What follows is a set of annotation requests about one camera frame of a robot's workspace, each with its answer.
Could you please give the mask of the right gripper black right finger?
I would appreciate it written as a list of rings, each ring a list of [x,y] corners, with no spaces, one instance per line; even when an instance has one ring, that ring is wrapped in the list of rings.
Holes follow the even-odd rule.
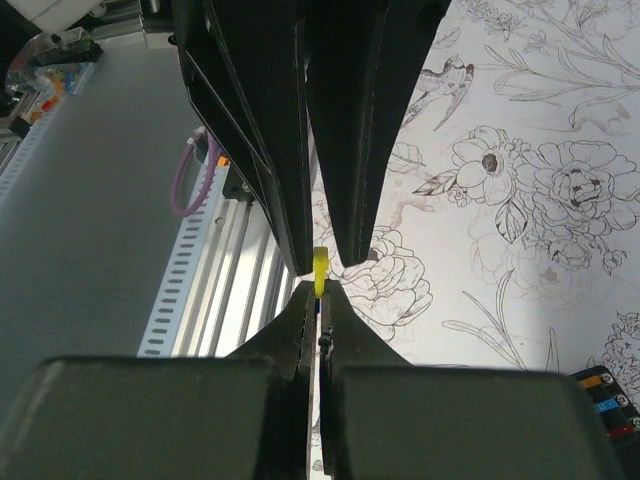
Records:
[[[334,479],[620,479],[586,393],[540,371],[416,366],[320,300],[320,431]]]

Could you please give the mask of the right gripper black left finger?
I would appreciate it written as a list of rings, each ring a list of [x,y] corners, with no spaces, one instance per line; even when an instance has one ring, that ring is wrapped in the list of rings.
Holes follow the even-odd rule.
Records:
[[[316,300],[222,357],[58,357],[1,427],[5,479],[303,479]]]

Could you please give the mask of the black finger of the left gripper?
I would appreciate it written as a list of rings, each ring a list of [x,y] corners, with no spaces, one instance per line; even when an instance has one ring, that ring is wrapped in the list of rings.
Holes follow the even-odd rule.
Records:
[[[386,167],[445,1],[317,1],[307,106],[342,264],[367,259]]]
[[[288,268],[312,269],[308,121],[298,1],[175,1],[183,81],[262,206]]]

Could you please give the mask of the yellow and red fuse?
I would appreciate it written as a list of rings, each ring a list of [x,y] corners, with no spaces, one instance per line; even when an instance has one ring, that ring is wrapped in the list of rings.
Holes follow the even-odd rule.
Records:
[[[317,246],[313,249],[314,294],[317,299],[324,295],[325,284],[330,267],[327,247]]]

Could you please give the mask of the black fuse box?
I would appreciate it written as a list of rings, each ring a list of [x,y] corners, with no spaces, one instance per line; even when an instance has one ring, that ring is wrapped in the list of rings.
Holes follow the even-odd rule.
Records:
[[[591,399],[612,443],[616,447],[638,445],[639,412],[612,373],[604,366],[594,366],[572,377]]]

